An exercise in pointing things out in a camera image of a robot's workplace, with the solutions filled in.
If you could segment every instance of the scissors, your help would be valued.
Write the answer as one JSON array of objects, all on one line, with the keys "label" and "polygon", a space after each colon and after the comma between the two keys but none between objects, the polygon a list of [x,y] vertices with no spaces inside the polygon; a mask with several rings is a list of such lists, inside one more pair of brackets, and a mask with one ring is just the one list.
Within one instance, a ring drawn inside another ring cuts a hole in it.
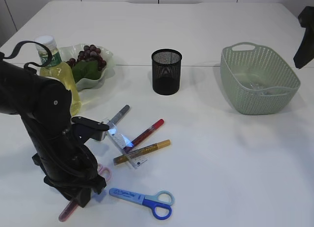
[{"label": "scissors", "polygon": [[[98,164],[98,174],[101,175],[105,171],[107,171],[108,176],[105,177],[106,182],[108,182],[111,178],[111,170],[108,167],[104,167],[102,164]],[[59,215],[59,221],[65,222],[71,215],[72,213],[77,209],[78,203],[72,199],[69,204],[64,208],[64,210],[61,212]]]},{"label": "scissors", "polygon": [[[140,204],[140,205],[150,208],[153,212],[153,216],[158,220],[166,220],[171,216],[171,213],[172,213],[171,205],[175,202],[175,198],[168,191],[160,191],[156,195],[145,195],[145,194],[134,193],[134,192],[130,192],[130,191],[122,190],[122,189],[112,188],[109,190],[109,194],[116,198],[134,202],[136,204]],[[158,198],[162,194],[167,194],[171,198],[171,201],[166,202],[166,201],[159,200]],[[156,207],[166,209],[169,211],[169,213],[166,216],[159,216],[156,213]]]}]

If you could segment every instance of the robotic arm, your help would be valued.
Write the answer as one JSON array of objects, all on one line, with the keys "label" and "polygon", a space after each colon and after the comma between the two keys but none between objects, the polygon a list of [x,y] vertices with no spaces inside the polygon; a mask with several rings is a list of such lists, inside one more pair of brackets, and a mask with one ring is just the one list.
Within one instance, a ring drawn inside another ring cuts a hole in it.
[{"label": "robotic arm", "polygon": [[295,67],[301,69],[314,59],[314,7],[305,7],[298,19],[301,27],[306,28],[301,46],[293,58]]},{"label": "robotic arm", "polygon": [[[47,62],[29,62],[22,69],[3,61],[16,57],[25,43],[43,47]],[[84,207],[91,190],[100,194],[106,186],[97,173],[96,158],[84,143],[109,127],[83,117],[71,119],[71,92],[60,81],[38,76],[29,67],[46,66],[51,59],[50,50],[33,41],[20,42],[8,57],[0,52],[0,113],[21,116],[37,151],[33,161],[46,175],[44,182]]]}]

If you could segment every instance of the green plastic basket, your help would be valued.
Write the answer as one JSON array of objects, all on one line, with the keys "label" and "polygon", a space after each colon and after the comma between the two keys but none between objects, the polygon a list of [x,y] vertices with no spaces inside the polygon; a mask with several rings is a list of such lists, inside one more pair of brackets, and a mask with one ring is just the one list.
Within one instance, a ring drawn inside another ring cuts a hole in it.
[{"label": "green plastic basket", "polygon": [[[240,45],[251,49],[234,49]],[[224,48],[220,74],[234,108],[248,115],[279,112],[301,85],[291,67],[274,50],[253,43],[238,43]]]}]

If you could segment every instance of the scissor blade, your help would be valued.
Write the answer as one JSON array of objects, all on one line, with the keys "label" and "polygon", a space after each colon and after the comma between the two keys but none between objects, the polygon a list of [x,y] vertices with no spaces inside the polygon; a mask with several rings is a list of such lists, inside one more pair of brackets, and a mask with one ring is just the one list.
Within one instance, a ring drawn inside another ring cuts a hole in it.
[{"label": "scissor blade", "polygon": [[116,188],[111,188],[109,190],[109,194],[116,198],[123,199],[126,201],[131,201],[140,205],[142,205],[144,197],[145,197],[144,194],[134,193],[127,190],[116,189]]}]

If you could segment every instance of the bottle cap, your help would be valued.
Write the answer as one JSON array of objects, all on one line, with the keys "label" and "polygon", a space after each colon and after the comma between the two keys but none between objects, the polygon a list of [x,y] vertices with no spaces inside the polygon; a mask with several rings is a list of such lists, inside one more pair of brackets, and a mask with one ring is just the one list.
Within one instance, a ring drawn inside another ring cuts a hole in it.
[{"label": "bottle cap", "polygon": [[[49,48],[50,51],[52,51],[53,49],[57,47],[57,43],[55,42],[54,37],[51,35],[39,36],[34,41],[45,45],[47,48]],[[46,51],[44,48],[42,48],[41,46],[37,44],[36,44],[36,49],[37,51],[40,51],[40,52]]]}]

